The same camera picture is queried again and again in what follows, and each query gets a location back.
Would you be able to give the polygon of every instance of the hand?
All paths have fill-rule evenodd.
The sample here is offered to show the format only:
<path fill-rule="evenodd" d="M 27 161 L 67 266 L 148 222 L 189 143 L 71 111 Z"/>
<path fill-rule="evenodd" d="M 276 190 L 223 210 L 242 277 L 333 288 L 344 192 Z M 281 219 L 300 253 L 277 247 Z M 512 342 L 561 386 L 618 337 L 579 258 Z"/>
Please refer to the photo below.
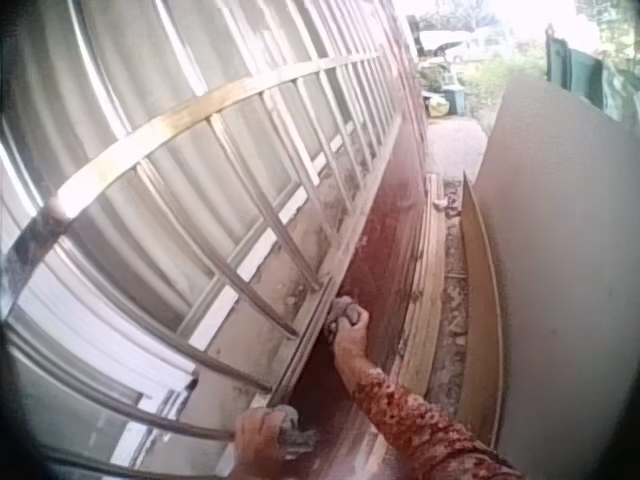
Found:
<path fill-rule="evenodd" d="M 335 364 L 349 393 L 374 368 L 367 360 L 367 327 L 369 313 L 359 305 L 351 304 L 345 315 L 338 319 L 338 332 L 334 343 Z"/>
<path fill-rule="evenodd" d="M 278 444 L 284 418 L 284 412 L 252 408 L 236 419 L 236 476 L 242 473 L 258 478 L 276 478 L 279 475 L 286 455 Z"/>

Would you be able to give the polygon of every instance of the fabric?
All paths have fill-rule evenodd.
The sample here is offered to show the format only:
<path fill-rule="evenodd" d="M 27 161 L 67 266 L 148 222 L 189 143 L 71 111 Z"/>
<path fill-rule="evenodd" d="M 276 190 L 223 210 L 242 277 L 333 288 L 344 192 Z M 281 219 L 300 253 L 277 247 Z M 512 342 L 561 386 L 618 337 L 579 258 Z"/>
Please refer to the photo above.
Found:
<path fill-rule="evenodd" d="M 389 445 L 408 459 L 419 480 L 523 478 L 462 425 L 393 384 L 380 369 L 371 370 L 353 396 Z"/>

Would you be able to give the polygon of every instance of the trash bin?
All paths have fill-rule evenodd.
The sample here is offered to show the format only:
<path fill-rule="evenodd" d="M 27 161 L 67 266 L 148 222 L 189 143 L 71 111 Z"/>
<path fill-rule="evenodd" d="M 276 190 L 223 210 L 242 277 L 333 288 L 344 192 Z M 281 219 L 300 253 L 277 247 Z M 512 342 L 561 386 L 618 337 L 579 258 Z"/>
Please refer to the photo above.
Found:
<path fill-rule="evenodd" d="M 442 94 L 449 102 L 449 113 L 451 115 L 464 115 L 464 87 L 460 85 L 447 85 L 442 87 Z"/>

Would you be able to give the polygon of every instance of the wooden board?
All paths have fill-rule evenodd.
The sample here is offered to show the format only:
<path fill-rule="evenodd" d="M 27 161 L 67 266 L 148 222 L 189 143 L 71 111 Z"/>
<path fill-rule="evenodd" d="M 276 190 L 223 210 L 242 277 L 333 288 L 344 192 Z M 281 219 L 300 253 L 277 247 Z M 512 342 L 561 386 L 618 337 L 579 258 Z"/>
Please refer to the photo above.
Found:
<path fill-rule="evenodd" d="M 400 384 L 418 395 L 427 390 L 436 353 L 445 267 L 446 218 L 444 211 L 433 204 L 444 198 L 442 179 L 427 174 L 427 188 L 424 249 L 416 269 L 420 275 L 416 275 L 413 286 L 414 303 L 408 312 L 412 318 L 407 318 L 410 330 L 405 336 L 406 350 L 398 376 Z"/>
<path fill-rule="evenodd" d="M 466 175 L 461 222 L 469 279 L 469 333 L 457 417 L 493 447 L 504 382 L 502 320 L 487 233 Z"/>

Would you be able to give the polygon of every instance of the tree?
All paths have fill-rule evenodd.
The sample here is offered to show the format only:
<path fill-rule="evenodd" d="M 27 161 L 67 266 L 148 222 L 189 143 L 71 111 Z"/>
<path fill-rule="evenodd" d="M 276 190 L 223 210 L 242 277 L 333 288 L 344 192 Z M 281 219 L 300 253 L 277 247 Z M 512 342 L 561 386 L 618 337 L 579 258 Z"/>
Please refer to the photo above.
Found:
<path fill-rule="evenodd" d="M 422 15 L 423 30 L 474 30 L 496 23 L 491 0 L 437 0 L 433 11 Z"/>

